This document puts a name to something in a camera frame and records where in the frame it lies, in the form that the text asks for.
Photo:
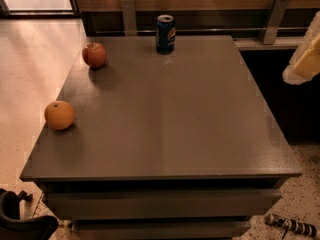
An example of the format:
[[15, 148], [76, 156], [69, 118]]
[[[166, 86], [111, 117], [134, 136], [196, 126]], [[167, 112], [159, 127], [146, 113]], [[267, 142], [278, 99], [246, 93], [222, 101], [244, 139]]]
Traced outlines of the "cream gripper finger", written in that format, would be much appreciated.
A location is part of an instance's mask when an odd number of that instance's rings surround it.
[[300, 85], [311, 81], [320, 73], [320, 34], [317, 34], [307, 46], [296, 50], [289, 65], [282, 73], [283, 81], [291, 85]]

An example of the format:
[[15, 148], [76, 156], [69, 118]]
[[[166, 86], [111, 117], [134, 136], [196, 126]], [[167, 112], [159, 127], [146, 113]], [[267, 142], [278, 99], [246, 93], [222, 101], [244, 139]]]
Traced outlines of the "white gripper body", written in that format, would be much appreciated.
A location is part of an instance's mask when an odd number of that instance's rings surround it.
[[302, 43], [295, 50], [292, 55], [289, 64], [295, 65], [296, 62], [300, 59], [302, 54], [311, 46], [311, 42], [315, 39], [315, 37], [320, 33], [320, 11], [318, 11], [313, 20], [311, 21], [303, 39]]

